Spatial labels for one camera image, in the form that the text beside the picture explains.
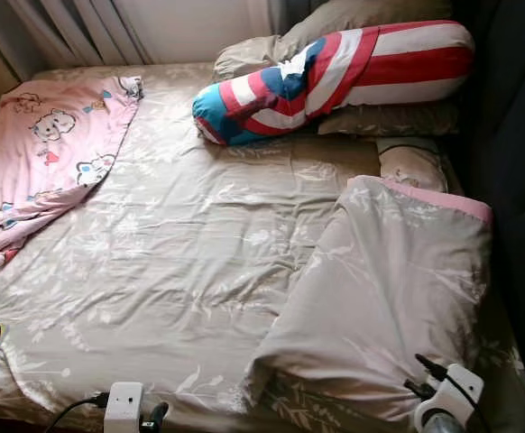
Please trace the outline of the bed with beige floral sheet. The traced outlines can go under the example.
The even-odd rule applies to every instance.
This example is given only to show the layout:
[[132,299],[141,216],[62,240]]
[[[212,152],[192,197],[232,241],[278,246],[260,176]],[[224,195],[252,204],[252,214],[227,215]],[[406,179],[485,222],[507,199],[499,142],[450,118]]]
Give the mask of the bed with beige floral sheet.
[[[202,63],[45,71],[36,81],[139,76],[142,103],[115,165],[84,202],[0,268],[0,422],[101,433],[74,401],[118,381],[167,401],[163,433],[309,433],[252,404],[254,352],[286,305],[350,179],[381,177],[349,137],[206,141],[191,102]],[[470,346],[491,433],[523,433],[522,364],[486,290]]]

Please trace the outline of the beige floral folded duvet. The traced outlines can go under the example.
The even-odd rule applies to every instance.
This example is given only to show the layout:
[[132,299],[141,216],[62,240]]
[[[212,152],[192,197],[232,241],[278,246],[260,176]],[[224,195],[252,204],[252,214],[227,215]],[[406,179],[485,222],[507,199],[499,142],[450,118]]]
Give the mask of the beige floral folded duvet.
[[350,179],[254,352],[250,402],[309,433],[408,433],[422,360],[470,364],[490,256],[477,199]]

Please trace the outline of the pink cartoon print blanket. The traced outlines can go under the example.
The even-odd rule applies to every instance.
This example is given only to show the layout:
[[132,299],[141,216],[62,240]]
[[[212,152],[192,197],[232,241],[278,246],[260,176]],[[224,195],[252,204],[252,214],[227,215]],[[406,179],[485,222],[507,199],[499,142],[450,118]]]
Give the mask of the pink cartoon print blanket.
[[114,168],[139,76],[27,81],[0,99],[0,268]]

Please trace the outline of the dark padded headboard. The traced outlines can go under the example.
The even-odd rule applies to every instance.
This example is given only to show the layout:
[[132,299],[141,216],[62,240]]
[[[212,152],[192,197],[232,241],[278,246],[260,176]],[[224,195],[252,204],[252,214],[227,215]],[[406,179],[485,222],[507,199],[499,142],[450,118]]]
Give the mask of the dark padded headboard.
[[[493,213],[491,292],[510,322],[525,379],[525,0],[451,1],[475,41],[460,97],[456,170],[469,197]],[[525,408],[525,399],[505,403]]]

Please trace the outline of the small beige floral pillow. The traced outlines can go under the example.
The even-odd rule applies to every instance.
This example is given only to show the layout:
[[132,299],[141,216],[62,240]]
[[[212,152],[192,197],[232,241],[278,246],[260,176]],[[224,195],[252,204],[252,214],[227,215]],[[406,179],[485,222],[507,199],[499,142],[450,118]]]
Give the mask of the small beige floral pillow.
[[433,191],[451,191],[438,143],[427,137],[378,137],[381,177]]

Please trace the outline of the blue red white bolster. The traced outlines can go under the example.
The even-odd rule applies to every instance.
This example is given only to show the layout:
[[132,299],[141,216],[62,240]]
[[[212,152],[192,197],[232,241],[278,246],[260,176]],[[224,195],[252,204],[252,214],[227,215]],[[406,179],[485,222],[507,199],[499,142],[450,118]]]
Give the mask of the blue red white bolster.
[[278,65],[209,84],[192,115],[206,139],[238,147],[342,107],[439,102],[459,90],[474,59],[473,36],[456,21],[332,32]]

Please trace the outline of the grey curtain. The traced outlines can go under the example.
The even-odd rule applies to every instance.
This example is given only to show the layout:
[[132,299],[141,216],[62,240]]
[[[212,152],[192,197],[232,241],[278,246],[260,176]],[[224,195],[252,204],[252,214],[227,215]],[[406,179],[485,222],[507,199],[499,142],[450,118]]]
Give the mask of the grey curtain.
[[266,0],[266,5],[271,32],[280,34],[315,11],[319,0]]
[[116,0],[0,0],[0,58],[20,79],[48,69],[152,63]]

